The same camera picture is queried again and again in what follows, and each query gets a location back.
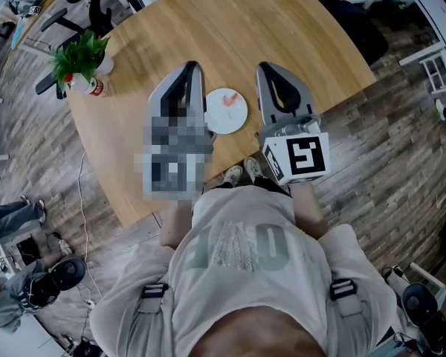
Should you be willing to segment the person's left forearm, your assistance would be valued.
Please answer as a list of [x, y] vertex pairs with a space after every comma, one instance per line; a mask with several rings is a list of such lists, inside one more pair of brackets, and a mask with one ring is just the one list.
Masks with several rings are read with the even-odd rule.
[[191, 201], [170, 201], [164, 211], [160, 244], [176, 249], [192, 228], [192, 215]]

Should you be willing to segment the person's beige shirt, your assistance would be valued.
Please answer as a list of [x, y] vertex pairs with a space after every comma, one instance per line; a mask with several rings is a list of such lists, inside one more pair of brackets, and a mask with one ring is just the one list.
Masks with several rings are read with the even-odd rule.
[[[215, 188], [192, 205], [176, 249], [138, 245], [90, 327], [108, 357], [368, 357], [396, 317], [395, 292], [351, 225], [314, 239], [292, 196]], [[334, 280], [358, 290], [330, 298]], [[144, 286], [166, 283], [162, 298]]]

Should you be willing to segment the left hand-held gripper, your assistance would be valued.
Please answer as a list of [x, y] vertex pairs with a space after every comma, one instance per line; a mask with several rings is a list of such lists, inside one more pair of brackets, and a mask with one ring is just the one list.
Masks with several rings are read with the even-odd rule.
[[[192, 200], [201, 192], [216, 135], [204, 121], [204, 75], [197, 62], [172, 70], [149, 97], [152, 117], [143, 124], [134, 172], [146, 200]], [[193, 116], [187, 116], [187, 110]]]

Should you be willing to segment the person's white shoe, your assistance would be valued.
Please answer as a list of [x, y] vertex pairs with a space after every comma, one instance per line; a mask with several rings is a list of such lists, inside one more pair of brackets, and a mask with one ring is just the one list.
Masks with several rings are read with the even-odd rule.
[[235, 187], [239, 183], [243, 172], [244, 170], [240, 165], [232, 166], [224, 174], [223, 184], [229, 185], [230, 187]]
[[260, 163], [253, 157], [248, 157], [243, 161], [246, 173], [253, 183], [259, 178], [264, 178]]

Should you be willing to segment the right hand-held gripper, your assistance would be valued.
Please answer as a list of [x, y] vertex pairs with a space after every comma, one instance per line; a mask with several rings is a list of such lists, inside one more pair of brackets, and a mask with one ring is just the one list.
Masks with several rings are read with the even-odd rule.
[[263, 62], [256, 69], [256, 93], [264, 124], [259, 144], [277, 184], [329, 174], [329, 134], [313, 115], [310, 88], [288, 69]]

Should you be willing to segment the person's left white shoe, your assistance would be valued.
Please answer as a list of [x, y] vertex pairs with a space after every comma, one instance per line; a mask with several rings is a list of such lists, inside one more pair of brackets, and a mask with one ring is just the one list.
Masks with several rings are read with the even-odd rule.
[[230, 187], [235, 187], [239, 183], [243, 172], [244, 170], [240, 165], [232, 166], [224, 174], [223, 184], [229, 185]]

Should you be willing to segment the red white can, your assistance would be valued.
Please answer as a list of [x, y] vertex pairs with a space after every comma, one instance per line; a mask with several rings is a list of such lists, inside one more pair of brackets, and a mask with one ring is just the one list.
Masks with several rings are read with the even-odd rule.
[[81, 73], [67, 74], [64, 81], [71, 90], [89, 94], [94, 97], [103, 97], [106, 94], [105, 83], [95, 77], [91, 77], [90, 80], [87, 80]]

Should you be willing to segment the white round plate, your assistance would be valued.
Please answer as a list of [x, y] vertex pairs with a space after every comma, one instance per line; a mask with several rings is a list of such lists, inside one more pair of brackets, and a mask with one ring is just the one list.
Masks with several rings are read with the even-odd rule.
[[239, 93], [239, 99], [231, 106], [222, 105], [222, 97], [231, 95], [236, 90], [220, 88], [211, 91], [206, 96], [207, 110], [204, 114], [207, 128], [217, 135], [228, 135], [244, 126], [248, 117], [248, 105]]

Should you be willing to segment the person's right forearm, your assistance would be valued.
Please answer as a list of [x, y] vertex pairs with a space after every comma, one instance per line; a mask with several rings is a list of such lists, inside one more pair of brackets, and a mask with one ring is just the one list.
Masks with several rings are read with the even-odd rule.
[[324, 219], [319, 202], [310, 182], [300, 182], [291, 186], [295, 225], [314, 239], [325, 235], [329, 226]]

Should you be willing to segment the black round helmet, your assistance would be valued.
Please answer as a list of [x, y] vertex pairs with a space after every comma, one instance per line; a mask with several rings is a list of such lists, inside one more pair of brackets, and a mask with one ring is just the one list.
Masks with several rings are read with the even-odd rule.
[[68, 291], [79, 285], [86, 273], [86, 264], [79, 257], [69, 257], [59, 261], [50, 270], [51, 276], [60, 291]]
[[402, 306], [410, 321], [417, 327], [427, 323], [438, 311], [430, 290], [422, 283], [412, 283], [401, 296]]

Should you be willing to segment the green potted plant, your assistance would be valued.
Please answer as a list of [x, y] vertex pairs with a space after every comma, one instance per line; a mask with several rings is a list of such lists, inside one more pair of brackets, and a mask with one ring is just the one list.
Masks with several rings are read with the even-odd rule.
[[72, 40], [67, 46], [61, 45], [54, 51], [52, 75], [61, 91], [65, 90], [65, 77], [68, 74], [81, 74], [88, 82], [91, 81], [104, 59], [108, 42], [108, 37], [101, 38], [85, 30], [77, 40]]

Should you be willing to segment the person's right white shoe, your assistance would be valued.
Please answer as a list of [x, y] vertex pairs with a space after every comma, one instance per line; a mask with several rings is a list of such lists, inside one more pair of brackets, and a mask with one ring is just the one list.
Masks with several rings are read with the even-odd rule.
[[246, 173], [253, 183], [259, 178], [264, 178], [260, 163], [253, 157], [248, 157], [243, 161]]

